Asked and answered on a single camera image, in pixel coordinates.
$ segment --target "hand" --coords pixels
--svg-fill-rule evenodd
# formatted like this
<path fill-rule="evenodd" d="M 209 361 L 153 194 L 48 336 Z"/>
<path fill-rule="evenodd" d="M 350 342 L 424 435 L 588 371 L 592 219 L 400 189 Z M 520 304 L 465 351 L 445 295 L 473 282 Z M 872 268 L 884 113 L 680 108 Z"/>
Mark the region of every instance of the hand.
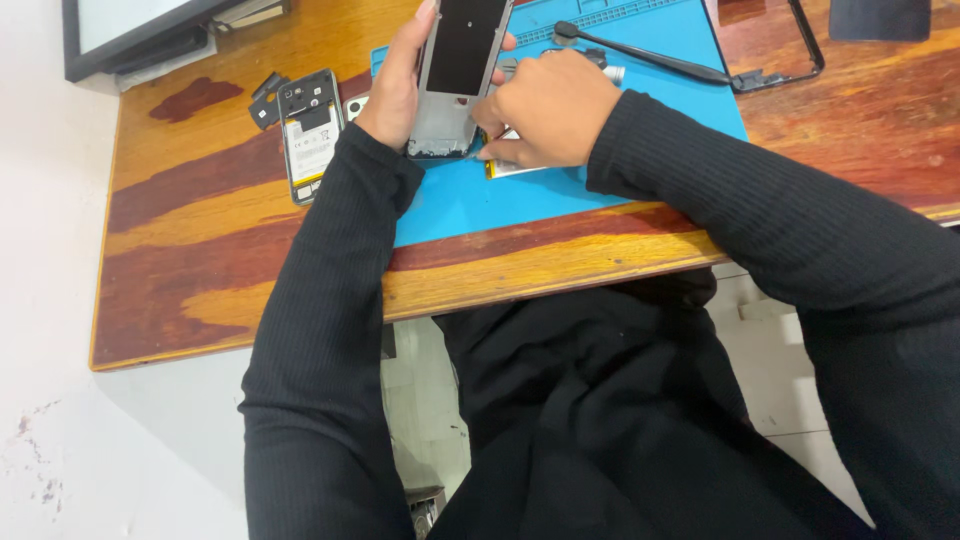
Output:
<path fill-rule="evenodd" d="M 493 140 L 477 158 L 531 168 L 586 165 L 620 95 L 593 62 L 571 49 L 524 59 L 509 83 L 473 108 L 473 119 L 489 135 L 502 134 L 507 124 L 520 139 Z"/>
<path fill-rule="evenodd" d="M 400 27 L 373 81 L 370 100 L 354 122 L 370 136 L 401 151 L 414 131 L 417 118 L 417 61 L 420 48 L 430 36 L 437 16 L 436 0 L 423 0 L 413 19 Z M 503 50 L 516 48 L 516 38 L 507 34 Z M 504 74 L 495 70 L 492 82 L 502 85 Z"/>

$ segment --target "wooden desk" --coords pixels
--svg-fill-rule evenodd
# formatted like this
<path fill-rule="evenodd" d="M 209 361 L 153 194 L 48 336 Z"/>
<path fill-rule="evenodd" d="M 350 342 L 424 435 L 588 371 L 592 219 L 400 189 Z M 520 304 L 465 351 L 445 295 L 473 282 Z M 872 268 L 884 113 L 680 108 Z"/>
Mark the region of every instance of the wooden desk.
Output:
<path fill-rule="evenodd" d="M 250 94 L 274 70 L 297 78 L 322 67 L 340 76 L 345 98 L 365 90 L 369 52 L 417 4 L 295 2 L 291 16 L 220 39 L 217 56 L 123 95 L 91 369 L 252 344 L 304 210 L 290 202 L 280 131 L 256 128 Z M 890 44 L 831 42 L 828 0 L 804 6 L 827 70 L 741 96 L 751 141 L 956 219 L 960 7 L 934 0 L 930 41 Z M 732 71 L 754 67 L 751 38 L 778 32 L 757 21 L 717 25 Z M 627 204 L 398 249 L 385 314 L 397 321 L 721 260 L 676 211 Z"/>

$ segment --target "black tool handle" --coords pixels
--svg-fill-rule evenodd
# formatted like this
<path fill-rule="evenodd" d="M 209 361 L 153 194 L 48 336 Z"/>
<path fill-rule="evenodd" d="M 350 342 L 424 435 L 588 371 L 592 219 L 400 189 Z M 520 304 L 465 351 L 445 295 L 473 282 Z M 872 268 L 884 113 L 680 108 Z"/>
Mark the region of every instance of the black tool handle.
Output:
<path fill-rule="evenodd" d="M 589 41 L 593 41 L 594 43 L 599 43 L 605 47 L 610 47 L 614 51 L 620 51 L 625 55 L 630 55 L 634 58 L 655 63 L 661 67 L 688 75 L 705 83 L 711 83 L 712 85 L 729 85 L 732 81 L 730 75 L 727 75 L 723 71 L 713 69 L 712 67 L 706 67 L 705 65 L 700 65 L 699 63 L 675 59 L 659 53 L 646 51 L 640 49 L 639 47 L 633 47 L 624 43 L 608 41 L 601 37 L 584 34 L 583 32 L 580 33 L 580 37 Z"/>

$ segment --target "fingernail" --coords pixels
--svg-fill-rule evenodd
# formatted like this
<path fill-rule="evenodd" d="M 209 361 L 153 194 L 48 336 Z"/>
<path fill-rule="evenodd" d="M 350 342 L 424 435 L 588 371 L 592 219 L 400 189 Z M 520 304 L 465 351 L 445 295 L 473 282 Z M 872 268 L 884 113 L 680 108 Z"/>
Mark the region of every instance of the fingernail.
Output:
<path fill-rule="evenodd" d="M 430 17 L 430 13 L 433 12 L 436 7 L 437 0 L 423 0 L 423 3 L 417 8 L 417 18 L 427 20 Z"/>

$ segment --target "white wall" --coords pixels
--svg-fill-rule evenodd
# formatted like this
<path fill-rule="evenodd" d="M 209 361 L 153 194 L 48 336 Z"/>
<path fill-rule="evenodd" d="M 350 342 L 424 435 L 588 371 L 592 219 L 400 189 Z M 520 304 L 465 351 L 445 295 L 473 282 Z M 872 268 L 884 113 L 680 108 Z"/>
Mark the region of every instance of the white wall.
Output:
<path fill-rule="evenodd" d="M 245 538 L 249 352 L 87 370 L 118 98 L 63 80 L 58 21 L 0 18 L 0 537 Z"/>

